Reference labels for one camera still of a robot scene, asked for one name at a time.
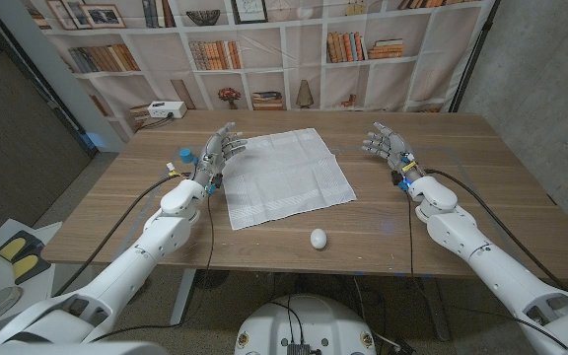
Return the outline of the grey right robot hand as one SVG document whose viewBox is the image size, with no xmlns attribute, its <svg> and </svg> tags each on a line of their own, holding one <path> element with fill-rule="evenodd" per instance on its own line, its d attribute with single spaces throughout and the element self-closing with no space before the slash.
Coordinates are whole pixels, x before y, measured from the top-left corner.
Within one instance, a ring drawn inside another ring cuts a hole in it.
<svg viewBox="0 0 568 355">
<path fill-rule="evenodd" d="M 362 149 L 387 161 L 393 185 L 407 190 L 417 179 L 426 176 L 411 146 L 399 134 L 379 122 L 374 126 L 377 132 L 368 133 L 369 138 L 363 141 Z"/>
</svg>

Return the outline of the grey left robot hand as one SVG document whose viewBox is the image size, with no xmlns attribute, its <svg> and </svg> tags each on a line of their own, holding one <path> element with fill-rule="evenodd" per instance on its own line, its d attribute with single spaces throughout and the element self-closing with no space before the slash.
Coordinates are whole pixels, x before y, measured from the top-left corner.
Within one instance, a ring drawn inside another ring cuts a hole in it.
<svg viewBox="0 0 568 355">
<path fill-rule="evenodd" d="M 233 133 L 235 122 L 227 122 L 214 133 L 202 149 L 195 168 L 193 180 L 207 186 L 211 180 L 220 175 L 226 162 L 246 149 L 248 141 L 242 133 Z"/>
</svg>

